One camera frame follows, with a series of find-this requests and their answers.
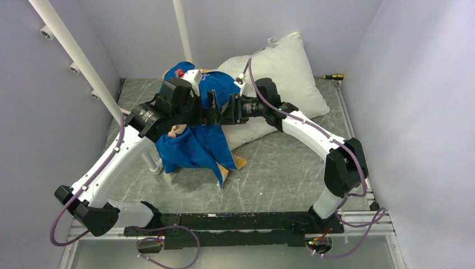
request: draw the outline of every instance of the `blue garment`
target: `blue garment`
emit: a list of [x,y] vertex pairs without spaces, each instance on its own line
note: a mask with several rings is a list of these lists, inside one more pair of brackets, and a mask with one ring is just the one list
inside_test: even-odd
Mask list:
[[[178,69],[186,72],[194,69],[194,65],[189,62],[180,62],[165,74],[164,80],[175,77],[175,71]],[[239,88],[234,85],[234,79],[218,71],[204,73],[199,83],[199,93],[204,108],[209,108],[207,92],[210,90],[215,90],[219,108],[227,104],[231,94],[239,93]],[[164,134],[155,146],[163,160],[166,173],[171,173],[178,167],[210,168],[222,188],[223,177],[218,164],[228,169],[237,169],[221,126],[187,126],[185,131],[176,138]]]

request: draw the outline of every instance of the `gray marble surface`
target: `gray marble surface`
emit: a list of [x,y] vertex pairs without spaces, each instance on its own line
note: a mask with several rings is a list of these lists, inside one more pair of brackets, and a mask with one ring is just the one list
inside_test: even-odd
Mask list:
[[[126,80],[120,107],[131,108],[153,98],[162,81]],[[337,84],[316,80],[330,113],[314,122],[336,135],[349,137]],[[111,123],[107,146],[118,133]],[[156,149],[149,152],[157,160]],[[209,169],[179,169],[172,174],[152,175],[138,158],[117,184],[111,199],[123,202],[148,201],[164,213],[306,211],[323,191],[324,162],[297,139],[274,132],[233,151],[247,159],[239,171],[230,171],[224,188]],[[369,210],[364,198],[350,198],[344,210]]]

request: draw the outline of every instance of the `white pole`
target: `white pole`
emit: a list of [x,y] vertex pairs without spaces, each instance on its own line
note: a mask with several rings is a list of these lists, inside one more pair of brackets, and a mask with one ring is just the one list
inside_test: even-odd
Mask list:
[[83,73],[86,80],[91,84],[92,88],[98,97],[104,102],[107,109],[117,122],[120,121],[120,107],[115,102],[103,81],[94,70],[93,66],[87,59],[84,52],[81,50],[69,30],[64,25],[63,21],[54,10],[53,6],[48,0],[29,0],[31,5],[35,8],[37,13],[43,19],[45,24],[51,29],[51,32],[56,36],[61,46],[69,54],[73,62]]
[[178,22],[178,30],[180,31],[185,59],[187,62],[193,63],[192,50],[190,48],[190,40],[188,39],[187,24],[185,22],[185,14],[183,13],[181,0],[173,0],[173,6],[175,7],[176,21]]

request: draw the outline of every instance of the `red object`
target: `red object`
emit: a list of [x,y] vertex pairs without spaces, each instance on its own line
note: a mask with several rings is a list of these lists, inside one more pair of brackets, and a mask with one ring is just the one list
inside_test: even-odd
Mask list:
[[184,74],[185,74],[185,72],[183,72],[183,70],[181,70],[181,69],[178,69],[178,70],[175,71],[176,77],[183,77]]

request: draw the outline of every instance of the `wall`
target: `wall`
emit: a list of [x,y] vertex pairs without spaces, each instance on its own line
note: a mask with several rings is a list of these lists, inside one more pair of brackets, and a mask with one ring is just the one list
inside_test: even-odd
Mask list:
[[[161,77],[184,60],[172,1],[81,0],[119,75]],[[382,0],[183,0],[194,63],[216,68],[301,31],[316,75],[344,72]]]
[[343,84],[408,268],[474,268],[475,3],[385,0]]
[[[119,78],[81,7],[53,1],[112,93]],[[111,115],[90,96],[57,40],[43,38],[28,1],[0,3],[0,261],[2,268],[58,268],[63,248],[49,242],[60,209],[53,196],[100,156]],[[57,231],[65,240],[72,218]]]

